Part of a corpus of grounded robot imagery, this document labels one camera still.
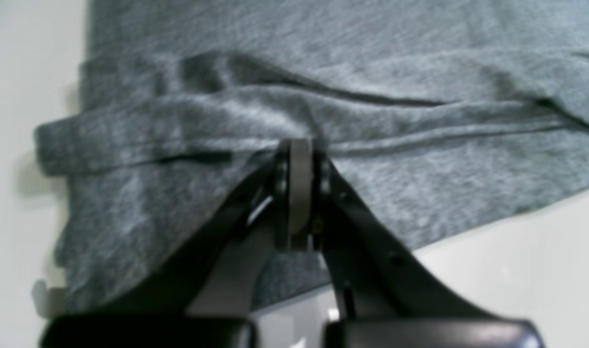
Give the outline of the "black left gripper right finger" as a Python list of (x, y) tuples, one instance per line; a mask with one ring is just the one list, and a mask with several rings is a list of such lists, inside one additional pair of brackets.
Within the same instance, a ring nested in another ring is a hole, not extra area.
[(304, 247), (327, 263), (339, 320), (325, 348), (543, 348), (535, 326), (445, 286), (370, 212), (323, 148), (304, 142)]

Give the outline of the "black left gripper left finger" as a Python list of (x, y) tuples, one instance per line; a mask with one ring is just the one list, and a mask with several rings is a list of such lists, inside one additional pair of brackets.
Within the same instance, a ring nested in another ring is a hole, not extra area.
[(276, 251), (304, 249), (304, 141), (283, 141), (191, 239), (138, 286), (56, 318), (43, 348), (254, 348), (248, 317)]

